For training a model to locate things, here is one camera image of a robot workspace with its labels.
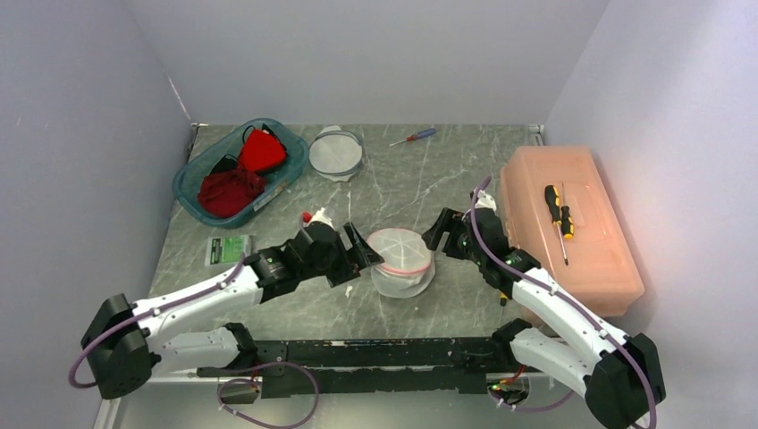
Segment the pink-trimmed white mesh laundry bag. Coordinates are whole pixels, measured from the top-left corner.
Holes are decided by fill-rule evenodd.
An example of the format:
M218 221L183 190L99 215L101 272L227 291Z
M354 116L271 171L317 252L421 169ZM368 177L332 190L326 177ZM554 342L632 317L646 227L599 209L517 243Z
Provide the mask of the pink-trimmed white mesh laundry bag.
M371 270L372 282L381 295L409 299L430 285L435 275L434 256L420 234L385 228L371 233L366 241L384 260Z

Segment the blue-trimmed white mesh laundry bag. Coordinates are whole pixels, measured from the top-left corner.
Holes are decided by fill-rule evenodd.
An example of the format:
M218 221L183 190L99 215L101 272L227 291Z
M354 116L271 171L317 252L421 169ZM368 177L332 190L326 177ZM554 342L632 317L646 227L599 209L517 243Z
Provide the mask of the blue-trimmed white mesh laundry bag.
M341 126L323 128L309 146L308 161L317 174L337 182L349 181L363 162L364 145Z

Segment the dark red bra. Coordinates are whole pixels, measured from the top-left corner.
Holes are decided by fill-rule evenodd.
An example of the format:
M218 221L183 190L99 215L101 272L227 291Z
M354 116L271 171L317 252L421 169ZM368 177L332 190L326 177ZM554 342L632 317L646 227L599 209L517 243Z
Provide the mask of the dark red bra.
M252 204L264 191L263 176L242 168L232 172L208 174L197 194L200 206L219 218L230 218Z

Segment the black bra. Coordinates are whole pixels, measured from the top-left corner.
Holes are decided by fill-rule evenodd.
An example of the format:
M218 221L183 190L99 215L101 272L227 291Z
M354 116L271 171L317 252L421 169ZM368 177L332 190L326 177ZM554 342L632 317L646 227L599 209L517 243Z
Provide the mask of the black bra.
M223 156L212 168L211 174L232 172L240 169L240 162L236 156L227 154Z

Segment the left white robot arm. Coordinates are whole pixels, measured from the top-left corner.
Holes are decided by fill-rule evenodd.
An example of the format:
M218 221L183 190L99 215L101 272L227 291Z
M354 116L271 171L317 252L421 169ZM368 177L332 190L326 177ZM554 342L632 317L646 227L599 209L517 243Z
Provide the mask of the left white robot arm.
M227 271L182 290L133 302L113 295L100 305L80 341L70 386L97 388L103 399L111 400L132 393L154 375L196 366L249 373L257 349L243 326L211 332L193 332L192 327L292 293L304 281L324 277L336 287L383 263L352 223L344 231L349 248L329 223L313 221L282 245L241 255Z

